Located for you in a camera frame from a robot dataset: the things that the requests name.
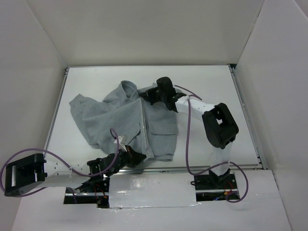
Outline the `grey zip-up jacket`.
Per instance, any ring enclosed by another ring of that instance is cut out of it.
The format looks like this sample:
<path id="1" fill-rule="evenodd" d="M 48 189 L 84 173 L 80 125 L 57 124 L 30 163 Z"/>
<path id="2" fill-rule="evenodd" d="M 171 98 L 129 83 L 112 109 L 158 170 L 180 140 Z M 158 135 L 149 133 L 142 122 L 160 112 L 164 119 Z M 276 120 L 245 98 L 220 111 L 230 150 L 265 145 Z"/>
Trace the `grey zip-up jacket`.
<path id="1" fill-rule="evenodd" d="M 87 143 L 105 154 L 115 150 L 113 128 L 124 144 L 146 155 L 146 160 L 172 161 L 177 143 L 177 117 L 163 103 L 151 105 L 141 90 L 123 80 L 101 102 L 77 95 L 70 112 Z"/>

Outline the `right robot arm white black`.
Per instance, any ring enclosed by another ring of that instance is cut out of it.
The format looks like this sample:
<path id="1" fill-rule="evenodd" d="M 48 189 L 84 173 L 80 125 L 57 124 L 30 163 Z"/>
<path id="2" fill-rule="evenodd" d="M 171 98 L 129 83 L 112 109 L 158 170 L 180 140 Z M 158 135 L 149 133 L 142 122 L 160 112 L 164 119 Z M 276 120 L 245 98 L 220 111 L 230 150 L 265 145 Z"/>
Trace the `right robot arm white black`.
<path id="1" fill-rule="evenodd" d="M 151 105 L 163 103 L 170 111 L 188 115 L 185 148 L 186 168 L 193 176 L 208 172 L 210 185 L 214 188 L 221 188 L 230 174 L 231 146 L 239 133 L 239 128 L 227 105 L 202 102 L 202 99 L 192 91 L 173 85 L 168 77 L 159 78 L 156 85 L 141 90 L 139 96 Z M 196 118 L 203 123 L 207 140 L 212 145 L 213 153 L 217 157 L 214 165 L 198 173 L 193 173 L 189 166 L 191 118 Z"/>

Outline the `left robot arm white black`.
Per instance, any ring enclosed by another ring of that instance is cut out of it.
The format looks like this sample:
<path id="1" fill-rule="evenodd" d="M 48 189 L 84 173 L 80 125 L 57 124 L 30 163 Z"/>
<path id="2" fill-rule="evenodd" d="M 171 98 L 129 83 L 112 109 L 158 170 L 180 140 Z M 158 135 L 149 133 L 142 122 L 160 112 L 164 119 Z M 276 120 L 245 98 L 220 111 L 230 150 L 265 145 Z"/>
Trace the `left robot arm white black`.
<path id="1" fill-rule="evenodd" d="M 48 152 L 55 161 L 47 160 L 47 150 L 35 148 L 35 153 L 1 167 L 0 188 L 7 197 L 26 197 L 48 187 L 67 187 L 80 192 L 90 192 L 107 186 L 110 177 L 125 167 L 135 168 L 147 156 L 130 146 L 119 149 L 103 158 L 88 161 L 85 165 L 70 166 L 61 157 Z"/>

